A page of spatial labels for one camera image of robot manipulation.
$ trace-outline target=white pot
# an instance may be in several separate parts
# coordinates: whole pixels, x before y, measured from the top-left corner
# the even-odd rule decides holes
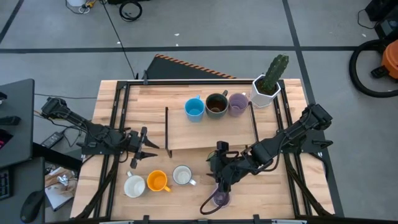
[[[264,78],[265,75],[260,75],[257,77],[252,83],[251,83],[251,94],[250,94],[250,100],[252,101],[253,105],[257,108],[265,108],[266,106],[269,106],[274,98],[278,95],[280,92],[280,86],[279,83],[276,83],[277,85],[277,90],[276,92],[272,95],[265,95],[262,93],[259,93],[257,88],[256,88],[256,82],[259,79]]]

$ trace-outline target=gray floor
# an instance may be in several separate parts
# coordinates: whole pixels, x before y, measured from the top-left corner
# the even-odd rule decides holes
[[[356,23],[356,13],[370,0],[289,0],[301,46],[355,46],[377,38],[373,30]],[[17,0],[3,0],[0,29]],[[142,2],[144,13],[133,23],[118,16],[116,6],[107,6],[125,47],[178,46],[293,46],[280,0],[151,0]],[[371,25],[366,14],[362,23]],[[75,15],[63,1],[25,0],[1,49],[64,49],[120,47],[111,23],[100,4],[86,15]],[[136,72],[142,74],[159,52],[128,52]],[[279,53],[290,56],[284,78],[302,78],[294,51],[224,50],[161,52],[239,78],[254,78],[264,72]],[[396,98],[376,99],[358,93],[348,78],[352,52],[303,52],[317,103],[334,117],[326,130],[333,169],[347,217],[398,220],[396,158],[398,126]],[[358,72],[367,86],[393,90],[390,80],[372,80],[369,72],[380,62],[375,52],[358,59]],[[123,53],[0,54],[0,84],[34,78],[36,93],[96,96],[100,80],[132,78]],[[46,97],[35,97],[35,108]],[[68,100],[68,106],[90,118],[95,100]],[[34,140],[43,141],[56,130],[48,121],[35,118]],[[68,131],[73,139],[77,132]],[[77,152],[65,142],[56,147]],[[66,219],[72,203],[57,212],[46,209],[47,221]]]

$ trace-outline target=cactus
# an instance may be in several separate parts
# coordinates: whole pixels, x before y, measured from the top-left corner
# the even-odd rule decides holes
[[[266,95],[273,95],[275,93],[275,85],[279,78],[285,71],[289,63],[288,55],[278,55],[269,65],[266,76],[256,83],[257,90]]]

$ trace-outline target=white mug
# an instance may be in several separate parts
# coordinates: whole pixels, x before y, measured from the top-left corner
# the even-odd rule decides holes
[[[131,198],[141,196],[147,187],[144,178],[133,175],[130,171],[127,172],[127,175],[129,178],[124,183],[124,193]]]
[[[185,165],[179,165],[173,171],[173,180],[179,185],[192,184],[196,185],[197,182],[192,179],[192,171]]]

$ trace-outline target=computer mouse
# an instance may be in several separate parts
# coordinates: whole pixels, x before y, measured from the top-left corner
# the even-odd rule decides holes
[[[43,203],[44,190],[30,193],[21,208],[21,221],[24,223],[33,222],[39,213],[40,206]]]

